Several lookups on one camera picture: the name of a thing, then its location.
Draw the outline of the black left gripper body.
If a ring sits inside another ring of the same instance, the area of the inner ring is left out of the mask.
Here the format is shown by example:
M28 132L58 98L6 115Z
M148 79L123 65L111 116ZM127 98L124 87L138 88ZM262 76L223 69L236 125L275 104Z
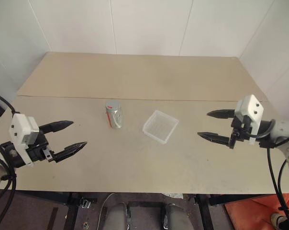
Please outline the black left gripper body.
M39 132L35 142L28 145L26 150L32 162L47 160L48 162L55 160L55 154L50 149L48 140L44 133Z

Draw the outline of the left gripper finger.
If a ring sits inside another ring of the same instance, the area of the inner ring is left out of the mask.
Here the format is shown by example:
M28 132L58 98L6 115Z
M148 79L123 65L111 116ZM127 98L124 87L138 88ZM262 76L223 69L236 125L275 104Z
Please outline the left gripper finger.
M56 122L52 122L52 123L40 126L39 130L44 134L47 134L50 132L57 132L57 131L67 128L73 123L74 123L73 121L68 121L68 120L56 121Z
M87 142L79 142L75 143L73 145L70 145L68 147L65 147L63 151L57 153L53 157L53 161L56 163L63 161L69 157L72 157L77 152L79 152L81 149L83 149L86 146Z

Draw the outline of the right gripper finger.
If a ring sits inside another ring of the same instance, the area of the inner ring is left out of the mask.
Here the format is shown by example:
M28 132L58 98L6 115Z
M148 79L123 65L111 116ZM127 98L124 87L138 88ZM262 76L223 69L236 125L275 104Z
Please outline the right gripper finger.
M219 134L212 132L198 132L197 134L210 142L222 145L228 145L230 140L229 137L220 136Z
M207 116L218 118L218 119L229 119L235 117L234 109L220 109L214 110L207 113Z

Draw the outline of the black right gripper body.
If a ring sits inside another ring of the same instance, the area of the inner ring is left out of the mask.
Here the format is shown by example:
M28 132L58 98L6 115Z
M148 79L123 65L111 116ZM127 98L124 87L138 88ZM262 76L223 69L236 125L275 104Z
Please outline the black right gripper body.
M236 116L234 117L231 123L233 130L229 137L229 148L233 149L236 141L244 142L244 140L249 140L252 130L251 121L251 118L247 115L243 116L243 121L240 121Z

